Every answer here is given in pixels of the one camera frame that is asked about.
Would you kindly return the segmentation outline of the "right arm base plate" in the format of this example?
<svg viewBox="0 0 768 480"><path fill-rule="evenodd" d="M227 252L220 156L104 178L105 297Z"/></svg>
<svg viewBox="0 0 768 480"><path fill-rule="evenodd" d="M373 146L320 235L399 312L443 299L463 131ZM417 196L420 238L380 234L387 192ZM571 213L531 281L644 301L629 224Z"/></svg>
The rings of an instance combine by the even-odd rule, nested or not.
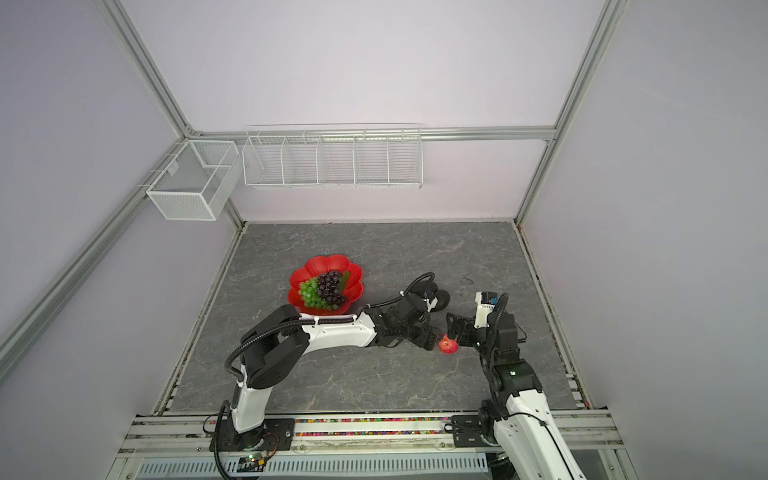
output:
<svg viewBox="0 0 768 480"><path fill-rule="evenodd" d="M446 426L453 438L453 444L458 448L496 447L497 443L492 433L492 425L484 420L479 413L453 415Z"/></svg>

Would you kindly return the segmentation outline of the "purple fake grape bunch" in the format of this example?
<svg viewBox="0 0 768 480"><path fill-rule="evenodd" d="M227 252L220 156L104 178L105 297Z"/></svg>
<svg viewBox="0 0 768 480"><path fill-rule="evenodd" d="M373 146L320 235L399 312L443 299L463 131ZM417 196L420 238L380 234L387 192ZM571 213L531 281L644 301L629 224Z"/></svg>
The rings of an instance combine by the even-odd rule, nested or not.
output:
<svg viewBox="0 0 768 480"><path fill-rule="evenodd" d="M317 277L316 293L325 308L338 309L346 302L344 291L344 272L331 270Z"/></svg>

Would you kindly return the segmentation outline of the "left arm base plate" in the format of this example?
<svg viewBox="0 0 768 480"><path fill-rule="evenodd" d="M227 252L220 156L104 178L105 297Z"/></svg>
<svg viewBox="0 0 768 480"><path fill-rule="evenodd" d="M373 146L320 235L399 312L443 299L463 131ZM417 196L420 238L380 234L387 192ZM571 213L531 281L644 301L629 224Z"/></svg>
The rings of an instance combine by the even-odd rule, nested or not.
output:
<svg viewBox="0 0 768 480"><path fill-rule="evenodd" d="M233 422L225 418L214 429L209 450L217 445L219 452L273 452L291 448L296 422L293 418L267 418L260 427L239 433Z"/></svg>

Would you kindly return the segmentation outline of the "red fake apple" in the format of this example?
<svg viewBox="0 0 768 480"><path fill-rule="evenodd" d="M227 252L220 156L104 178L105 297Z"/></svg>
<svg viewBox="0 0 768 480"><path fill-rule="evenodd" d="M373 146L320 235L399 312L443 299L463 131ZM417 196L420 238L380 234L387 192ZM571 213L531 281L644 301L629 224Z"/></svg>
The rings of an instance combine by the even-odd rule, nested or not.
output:
<svg viewBox="0 0 768 480"><path fill-rule="evenodd" d="M443 338L438 342L438 348L445 354L454 354L459 350L459 345L456 340L449 338L447 335L444 335Z"/></svg>

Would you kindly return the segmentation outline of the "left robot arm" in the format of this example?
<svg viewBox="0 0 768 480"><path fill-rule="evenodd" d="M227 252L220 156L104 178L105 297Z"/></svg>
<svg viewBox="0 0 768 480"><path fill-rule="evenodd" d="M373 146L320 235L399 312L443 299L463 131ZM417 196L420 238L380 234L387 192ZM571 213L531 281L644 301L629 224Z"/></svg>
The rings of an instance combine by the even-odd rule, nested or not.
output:
<svg viewBox="0 0 768 480"><path fill-rule="evenodd" d="M434 278L427 272L397 297L353 314L311 315L291 304L273 311L243 335L224 361L224 370L236 380L233 401L225 408L234 432L243 435L263 428L274 386L309 353L341 347L393 348L404 341L433 350L439 329L430 323L430 316L450 303L450 294Z"/></svg>

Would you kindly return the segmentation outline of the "dark fake avocado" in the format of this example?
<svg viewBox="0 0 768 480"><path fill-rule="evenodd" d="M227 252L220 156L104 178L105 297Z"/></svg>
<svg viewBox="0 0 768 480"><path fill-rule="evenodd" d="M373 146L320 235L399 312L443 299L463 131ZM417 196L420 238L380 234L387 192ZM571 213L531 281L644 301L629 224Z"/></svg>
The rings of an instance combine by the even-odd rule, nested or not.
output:
<svg viewBox="0 0 768 480"><path fill-rule="evenodd" d="M431 310L439 312L444 310L450 303L450 294L446 290L436 290L434 299L431 301Z"/></svg>

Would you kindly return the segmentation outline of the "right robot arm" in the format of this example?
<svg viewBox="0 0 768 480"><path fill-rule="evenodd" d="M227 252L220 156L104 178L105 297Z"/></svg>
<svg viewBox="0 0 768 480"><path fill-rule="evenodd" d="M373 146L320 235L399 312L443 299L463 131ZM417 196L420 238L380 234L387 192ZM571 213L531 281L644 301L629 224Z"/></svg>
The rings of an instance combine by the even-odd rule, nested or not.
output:
<svg viewBox="0 0 768 480"><path fill-rule="evenodd" d="M585 477L555 425L542 384L521 357L518 328L506 311L508 295L482 291L476 313L446 316L447 333L439 349L453 354L472 347L479 354L490 398L475 415L456 415L445 426L460 448L498 447L520 479Z"/></svg>

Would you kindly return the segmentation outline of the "green fake grape bunch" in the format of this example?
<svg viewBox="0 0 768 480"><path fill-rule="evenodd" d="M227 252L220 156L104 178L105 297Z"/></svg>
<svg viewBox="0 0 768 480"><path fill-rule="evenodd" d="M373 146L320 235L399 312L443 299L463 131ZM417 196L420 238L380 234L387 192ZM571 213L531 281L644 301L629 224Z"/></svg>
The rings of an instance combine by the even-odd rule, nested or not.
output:
<svg viewBox="0 0 768 480"><path fill-rule="evenodd" d="M335 310L325 308L321 304L321 301L315 291L317 277L318 276L312 277L311 279L306 280L300 284L299 295L303 301L304 306L310 309L318 309L318 310L324 310L324 311L339 310L344 303L338 309L335 309Z"/></svg>

